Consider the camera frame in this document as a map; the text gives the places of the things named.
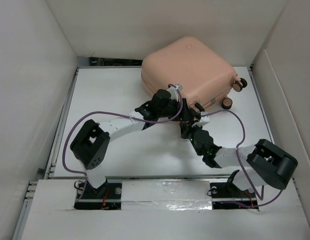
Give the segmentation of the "pink hard-shell suitcase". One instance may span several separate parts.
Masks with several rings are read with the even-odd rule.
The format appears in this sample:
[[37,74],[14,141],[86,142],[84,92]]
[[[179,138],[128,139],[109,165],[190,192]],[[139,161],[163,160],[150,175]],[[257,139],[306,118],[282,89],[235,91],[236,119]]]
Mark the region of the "pink hard-shell suitcase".
[[146,56],[141,79],[151,95],[169,84],[180,84],[188,107],[199,103],[205,110],[215,104],[229,109],[230,91],[240,92],[247,87],[247,81],[226,60],[192,36]]

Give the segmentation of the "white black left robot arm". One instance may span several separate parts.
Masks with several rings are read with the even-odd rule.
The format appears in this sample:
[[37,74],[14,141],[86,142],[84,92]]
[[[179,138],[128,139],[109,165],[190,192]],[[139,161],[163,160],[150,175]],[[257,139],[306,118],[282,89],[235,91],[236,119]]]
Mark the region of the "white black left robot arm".
[[95,198],[102,198],[107,191],[107,178],[96,171],[105,158],[109,143],[133,132],[177,119],[184,107],[182,86],[170,84],[168,89],[158,90],[151,100],[135,108],[129,115],[116,113],[115,119],[97,123],[88,113],[78,120],[82,127],[70,143],[70,149],[79,160],[86,177],[83,188]]

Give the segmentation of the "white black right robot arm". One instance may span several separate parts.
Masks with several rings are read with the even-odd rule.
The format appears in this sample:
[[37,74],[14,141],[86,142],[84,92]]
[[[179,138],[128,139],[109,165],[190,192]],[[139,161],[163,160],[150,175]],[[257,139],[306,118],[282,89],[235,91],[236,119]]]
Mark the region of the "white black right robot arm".
[[245,147],[228,148],[216,145],[209,132],[194,121],[181,122],[180,128],[181,138],[190,141],[208,167],[237,167],[226,184],[226,191],[232,197],[266,185],[285,190],[298,166],[295,157],[266,139]]

